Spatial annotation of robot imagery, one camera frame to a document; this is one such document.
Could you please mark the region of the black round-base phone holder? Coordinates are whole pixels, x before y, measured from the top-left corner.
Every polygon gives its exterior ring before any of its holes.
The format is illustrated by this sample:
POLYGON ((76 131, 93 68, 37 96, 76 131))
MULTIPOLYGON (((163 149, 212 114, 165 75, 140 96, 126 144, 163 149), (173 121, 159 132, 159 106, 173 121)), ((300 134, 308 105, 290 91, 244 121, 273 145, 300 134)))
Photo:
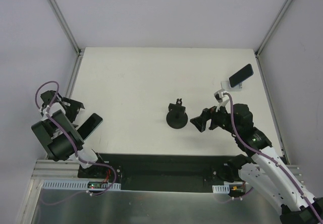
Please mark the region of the black round-base phone holder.
POLYGON ((170 103, 166 116, 167 124, 173 129, 182 129, 188 123, 186 108, 182 105, 182 99, 177 98, 176 103, 170 103))

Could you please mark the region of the blue smartphone black screen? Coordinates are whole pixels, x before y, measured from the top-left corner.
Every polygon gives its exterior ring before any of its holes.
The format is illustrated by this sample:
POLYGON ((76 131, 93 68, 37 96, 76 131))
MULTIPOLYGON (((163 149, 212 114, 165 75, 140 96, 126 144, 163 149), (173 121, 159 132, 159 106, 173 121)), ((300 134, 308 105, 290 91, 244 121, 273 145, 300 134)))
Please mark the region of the blue smartphone black screen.
POLYGON ((229 77, 229 82, 232 87, 242 83, 253 75, 253 68, 251 64, 247 64, 242 69, 229 77))

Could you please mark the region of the teal smartphone black screen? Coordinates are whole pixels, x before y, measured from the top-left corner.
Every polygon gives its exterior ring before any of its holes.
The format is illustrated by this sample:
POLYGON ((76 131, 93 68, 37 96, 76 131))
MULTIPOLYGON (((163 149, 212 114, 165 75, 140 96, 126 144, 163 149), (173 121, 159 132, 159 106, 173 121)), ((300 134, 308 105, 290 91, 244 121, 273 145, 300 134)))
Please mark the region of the teal smartphone black screen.
POLYGON ((103 118, 93 113, 77 130, 80 137, 86 140, 94 130, 102 123, 103 118))

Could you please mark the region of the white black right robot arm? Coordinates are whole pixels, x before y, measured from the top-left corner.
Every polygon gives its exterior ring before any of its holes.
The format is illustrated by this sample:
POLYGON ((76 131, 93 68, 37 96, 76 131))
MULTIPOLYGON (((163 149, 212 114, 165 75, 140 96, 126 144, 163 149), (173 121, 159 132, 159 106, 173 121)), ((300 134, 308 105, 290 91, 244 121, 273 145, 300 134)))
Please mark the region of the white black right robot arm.
POLYGON ((205 108, 190 122, 203 132, 217 127, 231 133, 244 152, 217 171, 225 182, 244 181, 259 192, 278 212, 281 223, 322 223, 322 198, 315 197, 291 173, 269 141, 253 123, 248 105, 205 108))

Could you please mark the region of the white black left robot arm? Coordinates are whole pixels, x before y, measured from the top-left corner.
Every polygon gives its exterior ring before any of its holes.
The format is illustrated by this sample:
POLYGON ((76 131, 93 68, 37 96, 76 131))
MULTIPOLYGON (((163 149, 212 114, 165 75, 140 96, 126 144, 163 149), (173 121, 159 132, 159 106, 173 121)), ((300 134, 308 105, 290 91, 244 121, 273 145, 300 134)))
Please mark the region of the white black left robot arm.
POLYGON ((75 160, 85 170, 93 163, 103 163, 94 150, 83 147, 84 141, 102 123, 103 119, 93 113, 81 126, 74 121, 83 103, 70 98, 61 97, 54 90, 41 94, 43 104, 40 108, 42 118, 32 125, 31 129, 38 141, 54 161, 75 160))

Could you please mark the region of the white folding phone stand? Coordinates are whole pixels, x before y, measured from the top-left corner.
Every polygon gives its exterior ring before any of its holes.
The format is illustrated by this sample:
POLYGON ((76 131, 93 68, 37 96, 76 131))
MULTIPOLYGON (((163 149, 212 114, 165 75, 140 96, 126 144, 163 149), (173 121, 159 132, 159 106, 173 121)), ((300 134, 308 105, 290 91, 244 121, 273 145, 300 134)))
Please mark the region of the white folding phone stand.
POLYGON ((238 92, 238 91, 242 91, 242 83, 240 83, 240 84, 232 87, 230 85, 229 80, 222 81, 221 82, 221 87, 222 87, 222 89, 224 89, 227 92, 238 92))

